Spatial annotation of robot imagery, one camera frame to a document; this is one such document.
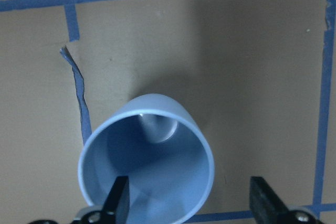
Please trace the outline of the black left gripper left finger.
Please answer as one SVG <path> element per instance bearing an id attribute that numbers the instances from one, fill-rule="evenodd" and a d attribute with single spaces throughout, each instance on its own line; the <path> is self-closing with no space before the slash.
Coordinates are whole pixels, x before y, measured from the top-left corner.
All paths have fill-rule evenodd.
<path id="1" fill-rule="evenodd" d="M 118 176 L 102 207 L 102 223 L 125 224 L 130 210 L 128 176 Z"/>

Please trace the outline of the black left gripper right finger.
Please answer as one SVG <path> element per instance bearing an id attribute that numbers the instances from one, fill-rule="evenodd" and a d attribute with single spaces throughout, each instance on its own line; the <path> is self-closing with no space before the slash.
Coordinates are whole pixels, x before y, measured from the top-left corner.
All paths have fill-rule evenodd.
<path id="1" fill-rule="evenodd" d="M 258 224 L 285 223 L 288 207 L 263 177 L 252 176 L 249 184 L 249 207 Z"/>

